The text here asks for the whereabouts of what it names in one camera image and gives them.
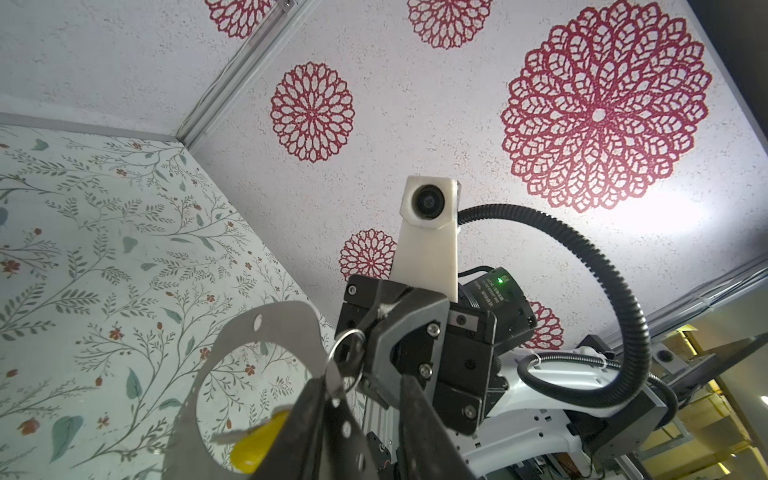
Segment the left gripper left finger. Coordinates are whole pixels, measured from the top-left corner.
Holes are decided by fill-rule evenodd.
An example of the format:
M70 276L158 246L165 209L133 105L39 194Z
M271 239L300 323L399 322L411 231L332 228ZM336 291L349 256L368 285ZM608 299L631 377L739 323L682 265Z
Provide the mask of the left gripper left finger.
M309 380L252 479L315 479L320 468L325 378Z

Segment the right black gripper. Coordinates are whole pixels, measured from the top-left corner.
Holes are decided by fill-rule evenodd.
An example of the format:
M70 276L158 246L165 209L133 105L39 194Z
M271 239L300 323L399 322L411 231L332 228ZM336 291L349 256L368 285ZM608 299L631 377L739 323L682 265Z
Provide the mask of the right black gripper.
M352 275L336 330L348 337L334 359L383 408L406 410L400 385L413 377L447 429L472 435L490 411L497 329L477 301Z

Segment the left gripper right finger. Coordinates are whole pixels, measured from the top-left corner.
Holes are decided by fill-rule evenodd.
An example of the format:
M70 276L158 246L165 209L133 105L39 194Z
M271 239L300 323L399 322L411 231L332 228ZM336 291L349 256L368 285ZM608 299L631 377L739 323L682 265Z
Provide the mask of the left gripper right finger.
M400 385L398 468L402 479L473 479L441 420L411 375Z

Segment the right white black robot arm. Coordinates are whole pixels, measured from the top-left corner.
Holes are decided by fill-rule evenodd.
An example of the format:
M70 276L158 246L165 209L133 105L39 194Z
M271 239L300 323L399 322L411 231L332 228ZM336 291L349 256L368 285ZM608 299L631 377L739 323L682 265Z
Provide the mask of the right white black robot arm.
M645 379L637 391L623 386L605 399L622 365L592 347L521 349L533 311L503 269L462 286L458 302L392 347L389 363L426 389L466 471L480 476L550 453L610 462L676 416L675 392L648 370L650 341L631 290L610 264L592 272L632 328L624 367Z

